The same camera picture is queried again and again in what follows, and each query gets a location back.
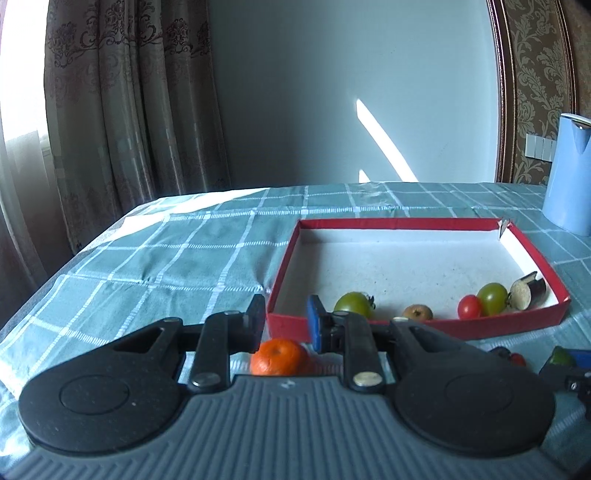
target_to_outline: blue kettle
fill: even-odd
[[[560,115],[556,153],[542,212],[555,225],[591,235],[591,119]]]

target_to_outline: curtain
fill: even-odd
[[[207,0],[50,0],[45,89],[74,251],[141,203],[229,187]]]
[[[28,22],[43,28],[43,3],[0,0],[0,327],[72,257],[44,120],[43,31],[23,40],[19,22],[35,4]]]

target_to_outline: red box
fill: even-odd
[[[309,342],[308,295],[318,294],[331,310],[340,295],[369,287],[378,290],[369,291],[378,305],[372,322],[387,322],[404,306],[426,303],[436,318],[429,325],[462,340],[558,325],[570,303],[564,284],[515,225],[509,223],[502,235],[500,230],[499,219],[481,218],[301,220],[267,304],[270,335]],[[534,270],[548,287],[538,308],[457,319],[455,308],[464,295],[476,294],[492,281],[509,289]],[[420,301],[427,296],[429,301]]]

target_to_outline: table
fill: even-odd
[[[508,218],[551,262],[572,296],[557,327],[473,344],[504,345],[534,370],[556,344],[591,348],[591,239],[549,222],[544,188],[513,184],[366,183],[235,190],[142,205],[62,268],[0,333],[0,472],[29,450],[17,399],[33,375],[166,316],[200,323],[268,296],[300,218]],[[248,363],[233,358],[232,370]],[[543,448],[568,470],[591,454],[591,423],[557,395]]]

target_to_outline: light switch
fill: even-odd
[[[535,154],[534,154],[534,158],[537,158],[538,160],[542,159],[542,152],[544,151],[544,137],[538,137],[536,136],[535,138]]]
[[[550,154],[552,153],[552,142],[551,138],[544,139],[544,146],[542,148],[542,158],[543,161],[550,161]]]
[[[525,156],[535,158],[535,135],[527,134],[525,136]]]

